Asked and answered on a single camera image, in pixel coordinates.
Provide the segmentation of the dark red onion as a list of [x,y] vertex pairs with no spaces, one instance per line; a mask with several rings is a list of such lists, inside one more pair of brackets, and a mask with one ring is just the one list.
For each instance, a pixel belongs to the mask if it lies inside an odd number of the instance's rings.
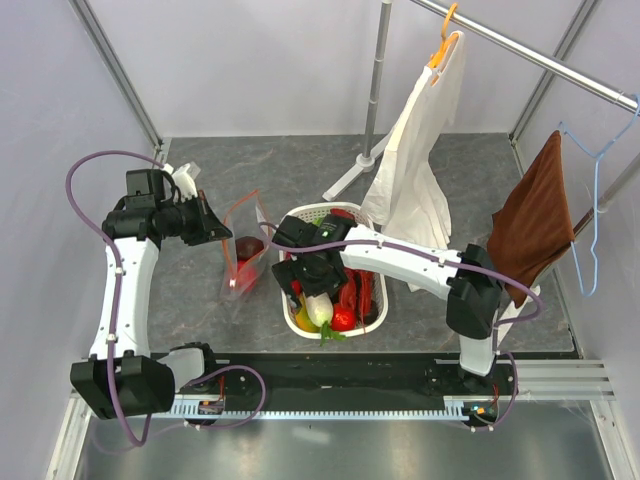
[[239,261],[249,261],[264,250],[264,243],[253,236],[243,236],[235,240],[235,253]]

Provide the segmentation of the white radish with leaves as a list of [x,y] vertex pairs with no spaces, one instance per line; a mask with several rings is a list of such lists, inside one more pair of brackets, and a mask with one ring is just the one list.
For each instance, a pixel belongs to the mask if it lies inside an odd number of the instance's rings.
[[346,339],[344,334],[334,331],[331,327],[334,308],[327,293],[306,296],[305,302],[309,319],[319,330],[321,346],[328,340],[343,341]]

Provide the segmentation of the clear zip top bag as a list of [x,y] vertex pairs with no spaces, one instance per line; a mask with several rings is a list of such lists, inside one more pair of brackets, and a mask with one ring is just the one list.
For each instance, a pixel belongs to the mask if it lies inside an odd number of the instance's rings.
[[236,301],[251,292],[264,273],[270,249],[266,240],[274,229],[259,190],[238,200],[223,223],[232,237],[222,242],[225,268],[220,297],[223,301]]

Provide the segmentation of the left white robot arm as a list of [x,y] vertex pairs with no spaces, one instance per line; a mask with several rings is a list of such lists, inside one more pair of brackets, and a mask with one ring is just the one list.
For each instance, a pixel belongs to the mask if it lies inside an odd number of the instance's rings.
[[180,238],[188,246],[227,240],[203,192],[174,202],[136,208],[127,197],[103,221],[107,282],[98,332],[88,359],[71,367],[74,389],[100,419],[167,412],[189,385],[208,393],[219,382],[208,344],[191,342],[155,358],[148,340],[151,281],[161,243]]

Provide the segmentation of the red apple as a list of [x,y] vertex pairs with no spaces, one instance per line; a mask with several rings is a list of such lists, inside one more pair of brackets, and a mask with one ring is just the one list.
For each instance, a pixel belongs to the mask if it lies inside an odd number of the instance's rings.
[[256,268],[249,262],[239,260],[235,276],[230,280],[229,286],[235,295],[243,295],[251,292],[258,280]]

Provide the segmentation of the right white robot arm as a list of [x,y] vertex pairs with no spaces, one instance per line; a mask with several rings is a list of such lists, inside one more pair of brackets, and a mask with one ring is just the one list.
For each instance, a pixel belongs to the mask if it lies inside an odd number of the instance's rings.
[[349,283],[349,271],[391,277],[444,300],[446,324],[459,336],[460,386],[477,394],[493,383],[493,329],[503,283],[481,247],[430,249],[332,214],[319,225],[286,216],[269,245],[284,254],[272,272],[293,310],[301,308],[295,282],[306,300],[330,299]]

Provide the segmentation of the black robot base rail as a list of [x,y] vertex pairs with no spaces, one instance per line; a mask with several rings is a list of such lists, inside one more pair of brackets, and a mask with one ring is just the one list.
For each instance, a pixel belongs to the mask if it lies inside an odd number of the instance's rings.
[[208,370],[228,365],[262,376],[267,412],[436,410],[445,397],[505,398],[515,382],[509,360],[479,377],[454,354],[232,353],[220,354]]

